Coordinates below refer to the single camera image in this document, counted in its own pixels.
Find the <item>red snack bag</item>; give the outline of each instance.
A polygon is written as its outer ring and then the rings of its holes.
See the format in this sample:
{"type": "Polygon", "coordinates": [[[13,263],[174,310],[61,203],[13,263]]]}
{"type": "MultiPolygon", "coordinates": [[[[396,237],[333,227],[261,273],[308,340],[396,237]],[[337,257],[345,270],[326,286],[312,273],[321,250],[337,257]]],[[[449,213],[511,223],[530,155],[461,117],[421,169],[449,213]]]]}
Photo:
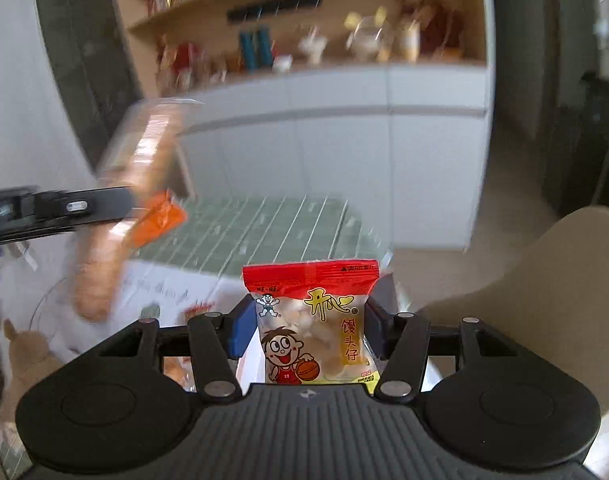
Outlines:
{"type": "Polygon", "coordinates": [[[380,277],[376,260],[251,266],[242,275],[256,300],[267,382],[360,382],[373,391],[364,303],[380,277]]]}

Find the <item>stuffed animal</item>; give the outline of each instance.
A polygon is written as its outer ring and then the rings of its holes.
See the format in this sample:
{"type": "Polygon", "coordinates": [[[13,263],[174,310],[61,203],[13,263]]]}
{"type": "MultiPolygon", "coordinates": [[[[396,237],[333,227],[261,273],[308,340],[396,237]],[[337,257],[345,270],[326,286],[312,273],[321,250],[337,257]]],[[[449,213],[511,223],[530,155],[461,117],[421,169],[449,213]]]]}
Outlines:
{"type": "Polygon", "coordinates": [[[420,24],[421,54],[442,56],[449,51],[461,56],[464,14],[460,10],[448,9],[441,0],[420,0],[417,4],[398,0],[398,3],[401,20],[416,20],[420,24]]]}
{"type": "Polygon", "coordinates": [[[49,350],[46,337],[35,330],[18,332],[13,323],[5,319],[4,335],[9,343],[11,382],[2,393],[0,420],[15,422],[16,407],[22,396],[42,379],[62,367],[62,361],[49,350]]]}

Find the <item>wangwang logo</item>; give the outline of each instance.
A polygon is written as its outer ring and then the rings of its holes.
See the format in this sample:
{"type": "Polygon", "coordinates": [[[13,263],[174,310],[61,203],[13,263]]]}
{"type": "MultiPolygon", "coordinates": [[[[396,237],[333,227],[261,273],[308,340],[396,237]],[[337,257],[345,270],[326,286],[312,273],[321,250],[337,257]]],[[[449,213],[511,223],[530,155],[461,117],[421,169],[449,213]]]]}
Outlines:
{"type": "Polygon", "coordinates": [[[311,306],[311,315],[319,315],[319,319],[322,322],[327,320],[327,310],[333,310],[334,308],[344,314],[357,314],[358,309],[355,307],[348,308],[348,306],[355,299],[354,296],[340,296],[337,299],[327,294],[324,288],[312,288],[308,291],[309,298],[304,300],[304,303],[311,306]]]}

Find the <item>floor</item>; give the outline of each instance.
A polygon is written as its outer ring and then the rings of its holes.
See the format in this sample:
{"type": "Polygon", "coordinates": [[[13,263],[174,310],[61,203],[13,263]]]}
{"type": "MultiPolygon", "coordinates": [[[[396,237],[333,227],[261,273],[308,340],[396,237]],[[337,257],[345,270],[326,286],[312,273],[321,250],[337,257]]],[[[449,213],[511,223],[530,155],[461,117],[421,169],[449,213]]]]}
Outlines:
{"type": "MultiPolygon", "coordinates": [[[[405,288],[414,310],[493,282],[555,224],[558,217],[541,196],[537,174],[537,157],[532,148],[510,130],[498,127],[492,136],[471,247],[466,252],[394,253],[396,279],[405,288]]],[[[609,413],[603,416],[600,434],[585,465],[609,480],[609,413]]]]}

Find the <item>white cupboard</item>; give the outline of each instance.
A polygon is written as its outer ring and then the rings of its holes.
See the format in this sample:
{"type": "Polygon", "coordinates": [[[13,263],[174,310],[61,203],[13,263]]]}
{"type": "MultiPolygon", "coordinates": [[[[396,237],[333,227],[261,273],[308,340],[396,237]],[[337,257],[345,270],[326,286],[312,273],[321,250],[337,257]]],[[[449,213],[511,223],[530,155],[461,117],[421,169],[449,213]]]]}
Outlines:
{"type": "Polygon", "coordinates": [[[300,196],[306,193],[295,121],[216,130],[233,194],[300,196]]]}
{"type": "Polygon", "coordinates": [[[193,92],[198,196],[340,196],[396,247],[465,249],[490,136],[481,66],[348,66],[193,92]]]}
{"type": "Polygon", "coordinates": [[[394,244],[468,247],[486,164],[485,119],[394,116],[391,134],[394,244]]]}
{"type": "Polygon", "coordinates": [[[296,121],[308,191],[345,198],[363,224],[391,241],[389,116],[296,121]]]}

